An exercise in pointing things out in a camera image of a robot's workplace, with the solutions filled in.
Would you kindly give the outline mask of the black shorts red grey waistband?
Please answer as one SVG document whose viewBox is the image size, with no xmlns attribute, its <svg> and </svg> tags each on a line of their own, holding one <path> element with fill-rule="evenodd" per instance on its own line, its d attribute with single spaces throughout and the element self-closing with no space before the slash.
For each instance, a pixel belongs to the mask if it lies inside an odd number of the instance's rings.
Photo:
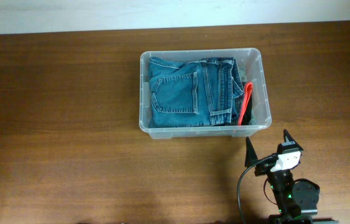
<svg viewBox="0 0 350 224">
<path fill-rule="evenodd" d="M 253 92 L 253 83 L 246 82 L 244 86 L 244 93 L 242 100 L 239 101 L 235 107 L 238 108 L 236 117 L 233 119 L 233 125 L 236 126 L 246 126 L 252 124 L 252 92 Z"/>
</svg>

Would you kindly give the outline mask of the dark blue jeans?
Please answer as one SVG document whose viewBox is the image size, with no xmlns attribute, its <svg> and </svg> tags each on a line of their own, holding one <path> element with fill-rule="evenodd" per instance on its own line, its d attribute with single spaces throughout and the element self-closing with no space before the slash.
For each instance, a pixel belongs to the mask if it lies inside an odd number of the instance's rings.
<svg viewBox="0 0 350 224">
<path fill-rule="evenodd" d="M 149 59 L 153 128 L 236 126 L 243 86 L 234 57 L 190 62 Z"/>
</svg>

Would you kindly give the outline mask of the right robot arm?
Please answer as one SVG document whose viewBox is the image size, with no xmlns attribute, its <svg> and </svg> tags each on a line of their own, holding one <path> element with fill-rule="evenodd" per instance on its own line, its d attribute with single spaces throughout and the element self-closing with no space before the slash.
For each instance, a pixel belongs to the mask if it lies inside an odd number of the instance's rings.
<svg viewBox="0 0 350 224">
<path fill-rule="evenodd" d="M 265 175 L 266 184 L 270 184 L 278 215 L 270 215 L 269 223 L 273 224 L 325 224 L 338 223 L 331 218 L 314 219 L 318 214 L 317 204 L 320 198 L 320 186 L 308 179 L 294 179 L 292 169 L 300 164 L 303 148 L 285 129 L 283 143 L 277 151 L 259 159 L 249 138 L 246 138 L 245 171 L 237 182 L 237 203 L 241 220 L 245 218 L 241 208 L 241 181 L 251 169 L 255 169 L 256 177 Z"/>
</svg>

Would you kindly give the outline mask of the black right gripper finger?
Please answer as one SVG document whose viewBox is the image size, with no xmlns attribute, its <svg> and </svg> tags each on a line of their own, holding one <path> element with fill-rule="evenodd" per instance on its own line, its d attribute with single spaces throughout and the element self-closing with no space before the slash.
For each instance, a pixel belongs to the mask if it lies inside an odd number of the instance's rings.
<svg viewBox="0 0 350 224">
<path fill-rule="evenodd" d="M 249 137 L 246 137 L 246 158 L 244 166 L 245 168 L 251 167 L 258 161 L 256 151 L 252 145 L 252 142 Z"/>
<path fill-rule="evenodd" d="M 301 147 L 301 145 L 299 145 L 299 143 L 296 142 L 296 140 L 294 140 L 294 138 L 292 138 L 292 136 L 290 135 L 290 133 L 284 129 L 283 130 L 283 138 L 284 138 L 284 144 L 286 146 L 291 146 L 292 149 L 297 149 L 298 151 L 303 151 L 303 148 Z"/>
</svg>

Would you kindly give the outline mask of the light blue jeans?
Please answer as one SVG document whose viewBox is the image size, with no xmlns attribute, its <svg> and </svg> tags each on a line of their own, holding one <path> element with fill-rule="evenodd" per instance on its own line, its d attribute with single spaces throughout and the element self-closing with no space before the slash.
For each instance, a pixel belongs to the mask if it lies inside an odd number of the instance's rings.
<svg viewBox="0 0 350 224">
<path fill-rule="evenodd" d="M 241 83 L 242 83 L 242 86 L 243 86 L 243 93 L 244 93 L 245 83 L 249 82 L 249 81 L 247 81 L 247 77 L 246 77 L 246 69 L 245 69 L 245 67 L 240 67 L 238 71 L 239 71 L 239 74 L 240 74 Z M 252 117 L 252 124 L 251 125 L 255 125 L 255 124 L 257 124 L 257 121 L 256 121 L 256 118 L 254 116 L 253 105 L 252 105 L 252 112 L 253 112 L 253 117 Z"/>
</svg>

